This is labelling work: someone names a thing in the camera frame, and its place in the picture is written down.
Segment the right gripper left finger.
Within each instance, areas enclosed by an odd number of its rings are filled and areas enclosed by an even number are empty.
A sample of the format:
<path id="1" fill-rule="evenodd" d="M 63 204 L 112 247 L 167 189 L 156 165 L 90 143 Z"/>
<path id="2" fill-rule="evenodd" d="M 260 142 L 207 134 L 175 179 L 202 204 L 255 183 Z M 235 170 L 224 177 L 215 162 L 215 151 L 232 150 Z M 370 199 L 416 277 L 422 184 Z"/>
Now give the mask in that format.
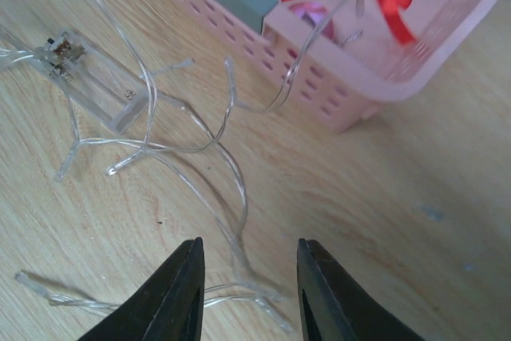
<path id="1" fill-rule="evenodd" d="M 186 240 L 129 299 L 80 340 L 199 340 L 204 282 L 203 240 Z"/>

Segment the pink plastic basket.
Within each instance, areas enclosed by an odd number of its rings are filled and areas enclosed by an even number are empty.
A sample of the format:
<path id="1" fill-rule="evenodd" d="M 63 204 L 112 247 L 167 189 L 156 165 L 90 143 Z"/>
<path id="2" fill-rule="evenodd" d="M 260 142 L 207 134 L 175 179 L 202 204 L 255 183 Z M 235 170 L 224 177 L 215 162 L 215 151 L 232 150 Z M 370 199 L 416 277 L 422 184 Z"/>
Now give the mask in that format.
<path id="1" fill-rule="evenodd" d="M 413 0 L 400 45 L 376 0 L 173 0 L 277 88 L 341 132 L 420 91 L 497 0 Z"/>

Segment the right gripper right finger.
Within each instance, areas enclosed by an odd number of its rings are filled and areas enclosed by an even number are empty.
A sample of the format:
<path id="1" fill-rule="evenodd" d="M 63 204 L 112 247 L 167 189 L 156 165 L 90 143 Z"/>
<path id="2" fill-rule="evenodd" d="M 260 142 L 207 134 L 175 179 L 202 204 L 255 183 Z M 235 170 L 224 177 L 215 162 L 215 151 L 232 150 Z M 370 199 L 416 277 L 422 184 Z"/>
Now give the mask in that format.
<path id="1" fill-rule="evenodd" d="M 421 340 L 375 301 L 317 240 L 298 241 L 297 286 L 304 340 Z"/>

